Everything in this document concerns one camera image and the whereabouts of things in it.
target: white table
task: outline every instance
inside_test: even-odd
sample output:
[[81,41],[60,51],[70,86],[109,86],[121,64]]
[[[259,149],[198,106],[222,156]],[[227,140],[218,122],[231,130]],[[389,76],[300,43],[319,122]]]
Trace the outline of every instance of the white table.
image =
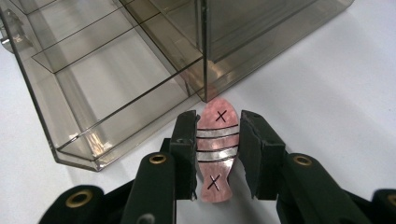
[[[0,62],[0,223],[36,223],[76,185],[119,187],[171,136],[174,121],[101,173],[57,164],[14,56],[0,48]],[[221,97],[263,115],[342,188],[365,199],[396,189],[396,2],[357,0]],[[252,201],[234,168],[229,202],[177,202],[177,223],[277,223],[275,203]]]

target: silver stripe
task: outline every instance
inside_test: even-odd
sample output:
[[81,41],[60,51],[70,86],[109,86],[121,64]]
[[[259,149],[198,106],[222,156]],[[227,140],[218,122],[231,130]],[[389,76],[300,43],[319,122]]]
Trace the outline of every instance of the silver stripe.
[[218,161],[236,155],[238,147],[230,147],[222,151],[197,152],[198,161]]
[[225,129],[218,129],[218,130],[197,130],[197,137],[213,138],[213,137],[227,136],[227,135],[236,134],[236,133],[239,133],[239,126],[234,126],[234,127],[225,128]]

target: clear acrylic container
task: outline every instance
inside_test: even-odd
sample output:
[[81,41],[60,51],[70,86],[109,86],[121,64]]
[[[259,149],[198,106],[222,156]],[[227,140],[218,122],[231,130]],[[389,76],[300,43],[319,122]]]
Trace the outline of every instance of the clear acrylic container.
[[2,44],[55,160],[100,171],[352,2],[0,0]]

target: pink fish-shaped toy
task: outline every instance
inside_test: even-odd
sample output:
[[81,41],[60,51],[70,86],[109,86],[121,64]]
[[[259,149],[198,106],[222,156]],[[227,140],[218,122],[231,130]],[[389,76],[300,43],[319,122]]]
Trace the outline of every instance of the pink fish-shaped toy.
[[233,106],[222,98],[209,102],[198,121],[197,160],[204,177],[204,202],[224,202],[233,196],[228,175],[238,151],[238,121]]

